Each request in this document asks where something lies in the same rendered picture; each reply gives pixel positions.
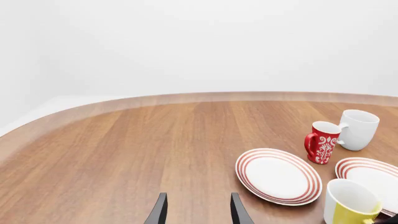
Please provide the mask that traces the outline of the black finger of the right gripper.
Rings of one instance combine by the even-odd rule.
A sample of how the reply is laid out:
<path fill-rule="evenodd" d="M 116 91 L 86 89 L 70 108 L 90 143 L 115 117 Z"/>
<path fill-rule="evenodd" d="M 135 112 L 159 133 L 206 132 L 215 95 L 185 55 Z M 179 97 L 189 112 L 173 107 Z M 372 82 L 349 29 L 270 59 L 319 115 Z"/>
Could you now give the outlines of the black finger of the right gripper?
<path fill-rule="evenodd" d="M 383 208 L 373 224 L 398 224 L 398 208 L 392 210 Z"/>

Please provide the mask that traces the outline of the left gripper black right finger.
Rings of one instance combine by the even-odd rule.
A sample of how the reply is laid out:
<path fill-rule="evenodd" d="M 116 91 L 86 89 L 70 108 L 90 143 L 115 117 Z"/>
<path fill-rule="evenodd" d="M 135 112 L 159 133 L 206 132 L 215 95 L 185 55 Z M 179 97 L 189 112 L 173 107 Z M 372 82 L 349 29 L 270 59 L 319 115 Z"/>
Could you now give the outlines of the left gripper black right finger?
<path fill-rule="evenodd" d="M 230 210 L 232 224 L 254 224 L 236 192 L 231 194 Z"/>

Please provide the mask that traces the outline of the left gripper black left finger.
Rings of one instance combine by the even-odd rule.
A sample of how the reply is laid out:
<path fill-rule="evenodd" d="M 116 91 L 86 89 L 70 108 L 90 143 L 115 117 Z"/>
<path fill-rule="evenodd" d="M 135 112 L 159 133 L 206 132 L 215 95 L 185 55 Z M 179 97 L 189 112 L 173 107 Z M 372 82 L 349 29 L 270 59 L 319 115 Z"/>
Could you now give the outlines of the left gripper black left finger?
<path fill-rule="evenodd" d="M 165 224 L 167 219 L 167 209 L 167 194 L 162 192 L 159 194 L 159 197 L 144 224 Z"/>

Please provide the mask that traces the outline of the white plate with red rings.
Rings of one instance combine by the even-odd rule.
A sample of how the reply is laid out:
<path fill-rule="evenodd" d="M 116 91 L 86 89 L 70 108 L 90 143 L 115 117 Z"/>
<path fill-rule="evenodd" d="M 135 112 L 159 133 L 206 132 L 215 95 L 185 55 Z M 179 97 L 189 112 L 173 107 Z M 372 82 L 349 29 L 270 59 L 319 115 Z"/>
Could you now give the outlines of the white plate with red rings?
<path fill-rule="evenodd" d="M 363 157 L 349 157 L 337 162 L 335 174 L 362 184 L 382 201 L 382 213 L 398 214 L 398 167 Z"/>
<path fill-rule="evenodd" d="M 303 159 L 286 151 L 251 149 L 236 160 L 239 181 L 254 195 L 271 203 L 306 205 L 321 195 L 318 172 Z"/>

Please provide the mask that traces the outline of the yellow and white mug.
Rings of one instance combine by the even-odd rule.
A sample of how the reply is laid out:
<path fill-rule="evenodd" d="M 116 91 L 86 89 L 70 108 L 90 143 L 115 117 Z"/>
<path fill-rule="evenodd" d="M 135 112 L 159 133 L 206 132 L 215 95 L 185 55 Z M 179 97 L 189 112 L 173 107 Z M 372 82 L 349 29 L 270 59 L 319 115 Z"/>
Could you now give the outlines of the yellow and white mug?
<path fill-rule="evenodd" d="M 365 186 L 346 179 L 333 179 L 326 187 L 326 224 L 372 224 L 382 210 L 379 197 Z"/>

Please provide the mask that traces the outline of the plain white mug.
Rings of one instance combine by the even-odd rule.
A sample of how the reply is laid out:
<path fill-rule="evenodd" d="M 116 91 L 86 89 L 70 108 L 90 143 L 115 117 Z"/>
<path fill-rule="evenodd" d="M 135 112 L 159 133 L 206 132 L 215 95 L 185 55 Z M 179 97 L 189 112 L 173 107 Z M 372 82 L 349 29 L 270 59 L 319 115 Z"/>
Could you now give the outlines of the plain white mug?
<path fill-rule="evenodd" d="M 350 151 L 360 151 L 373 139 L 379 122 L 379 117 L 367 111 L 344 110 L 337 143 Z"/>

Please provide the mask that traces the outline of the red mug with white pattern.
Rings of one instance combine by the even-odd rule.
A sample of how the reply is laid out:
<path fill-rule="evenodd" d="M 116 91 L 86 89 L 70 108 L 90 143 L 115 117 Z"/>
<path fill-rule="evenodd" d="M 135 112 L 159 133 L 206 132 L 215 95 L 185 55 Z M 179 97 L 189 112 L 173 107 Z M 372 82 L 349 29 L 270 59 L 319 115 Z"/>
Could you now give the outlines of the red mug with white pattern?
<path fill-rule="evenodd" d="M 316 164 L 327 164 L 338 141 L 341 128 L 326 121 L 312 123 L 312 132 L 304 139 L 307 157 Z"/>

